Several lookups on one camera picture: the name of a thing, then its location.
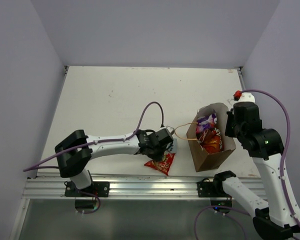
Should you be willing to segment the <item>pale blue snack packet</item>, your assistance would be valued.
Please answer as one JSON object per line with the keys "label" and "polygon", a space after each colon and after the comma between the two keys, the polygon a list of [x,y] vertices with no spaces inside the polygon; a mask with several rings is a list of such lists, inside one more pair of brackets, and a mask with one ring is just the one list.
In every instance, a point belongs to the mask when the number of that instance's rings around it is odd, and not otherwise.
{"label": "pale blue snack packet", "polygon": [[173,142],[168,145],[167,151],[169,153],[176,154],[177,150],[178,150],[178,140],[174,138]]}

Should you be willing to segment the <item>red mixed snack bag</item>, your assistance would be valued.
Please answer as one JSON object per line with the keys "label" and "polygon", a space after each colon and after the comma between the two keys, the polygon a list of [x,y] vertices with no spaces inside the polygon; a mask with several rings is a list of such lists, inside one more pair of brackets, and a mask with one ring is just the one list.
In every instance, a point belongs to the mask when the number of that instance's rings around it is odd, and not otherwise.
{"label": "red mixed snack bag", "polygon": [[144,164],[145,167],[151,168],[153,170],[159,171],[162,174],[168,176],[170,168],[175,159],[175,153],[165,153],[163,155],[162,161],[150,160]]}

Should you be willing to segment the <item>purple snack bag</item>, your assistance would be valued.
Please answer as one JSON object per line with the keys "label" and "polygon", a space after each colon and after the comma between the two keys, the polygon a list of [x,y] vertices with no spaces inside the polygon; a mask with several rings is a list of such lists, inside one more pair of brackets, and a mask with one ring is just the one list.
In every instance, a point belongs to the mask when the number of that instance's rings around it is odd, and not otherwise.
{"label": "purple snack bag", "polygon": [[201,116],[196,120],[195,134],[200,137],[205,130],[213,129],[217,124],[217,113],[213,112],[208,116]]}

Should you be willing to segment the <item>red Doritos chip bag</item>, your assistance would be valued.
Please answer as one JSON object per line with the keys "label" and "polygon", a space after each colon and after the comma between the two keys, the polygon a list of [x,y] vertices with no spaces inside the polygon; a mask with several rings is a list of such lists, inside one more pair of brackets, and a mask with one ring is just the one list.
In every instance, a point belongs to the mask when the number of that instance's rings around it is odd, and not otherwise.
{"label": "red Doritos chip bag", "polygon": [[205,129],[198,138],[198,142],[208,154],[215,154],[224,150],[221,131],[216,127]]}

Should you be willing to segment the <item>brown paper bag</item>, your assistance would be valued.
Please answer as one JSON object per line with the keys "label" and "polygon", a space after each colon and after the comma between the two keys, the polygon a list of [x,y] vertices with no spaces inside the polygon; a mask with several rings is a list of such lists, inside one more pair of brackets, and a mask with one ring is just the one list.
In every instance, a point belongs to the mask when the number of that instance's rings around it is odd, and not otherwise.
{"label": "brown paper bag", "polygon": [[[234,152],[236,149],[235,141],[232,137],[225,136],[227,111],[229,108],[224,103],[212,103],[200,108],[192,122],[185,123],[175,127],[174,134],[189,144],[194,168],[196,172],[218,169],[221,164]],[[223,151],[213,154],[208,154],[199,144],[199,137],[196,136],[196,120],[199,117],[209,116],[213,112],[217,114],[217,128],[221,132],[223,142]]]}

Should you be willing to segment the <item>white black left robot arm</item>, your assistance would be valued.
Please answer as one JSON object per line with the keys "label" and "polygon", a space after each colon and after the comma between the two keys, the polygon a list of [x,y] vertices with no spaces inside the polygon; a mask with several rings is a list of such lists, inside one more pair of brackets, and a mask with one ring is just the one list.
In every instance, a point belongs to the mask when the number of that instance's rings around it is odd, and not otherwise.
{"label": "white black left robot arm", "polygon": [[60,176],[69,178],[82,196],[93,193],[94,184],[86,165],[90,160],[113,155],[144,155],[159,162],[173,144],[175,130],[141,130],[119,136],[92,136],[76,130],[54,147]]}

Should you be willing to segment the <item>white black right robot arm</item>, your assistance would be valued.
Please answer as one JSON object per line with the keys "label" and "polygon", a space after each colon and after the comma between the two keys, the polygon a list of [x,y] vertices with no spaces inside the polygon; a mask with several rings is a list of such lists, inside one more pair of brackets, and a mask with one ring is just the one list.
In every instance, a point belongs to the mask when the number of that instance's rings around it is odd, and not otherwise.
{"label": "white black right robot arm", "polygon": [[262,127],[255,103],[239,102],[227,112],[225,135],[238,139],[252,157],[267,199],[258,197],[231,171],[214,176],[213,192],[233,197],[251,216],[256,232],[264,240],[287,240],[300,233],[300,208],[281,162],[284,146],[280,134]]}

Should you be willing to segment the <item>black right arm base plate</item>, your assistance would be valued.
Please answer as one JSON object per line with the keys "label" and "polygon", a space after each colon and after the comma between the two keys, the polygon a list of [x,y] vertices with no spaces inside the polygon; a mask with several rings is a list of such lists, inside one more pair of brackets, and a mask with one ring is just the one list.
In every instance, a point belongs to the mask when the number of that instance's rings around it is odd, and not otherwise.
{"label": "black right arm base plate", "polygon": [[204,178],[196,183],[197,195],[199,198],[218,198],[223,195],[217,193],[213,181],[209,178]]}

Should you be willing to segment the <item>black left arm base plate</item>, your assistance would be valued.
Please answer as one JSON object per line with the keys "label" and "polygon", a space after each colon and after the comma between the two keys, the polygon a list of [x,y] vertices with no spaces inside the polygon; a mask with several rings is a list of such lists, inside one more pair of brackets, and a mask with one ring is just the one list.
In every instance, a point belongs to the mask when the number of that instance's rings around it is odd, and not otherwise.
{"label": "black left arm base plate", "polygon": [[77,190],[75,184],[72,181],[65,181],[65,193],[66,197],[93,197],[94,195],[99,198],[107,198],[110,192],[110,183],[108,181],[93,181],[91,186],[84,189]]}

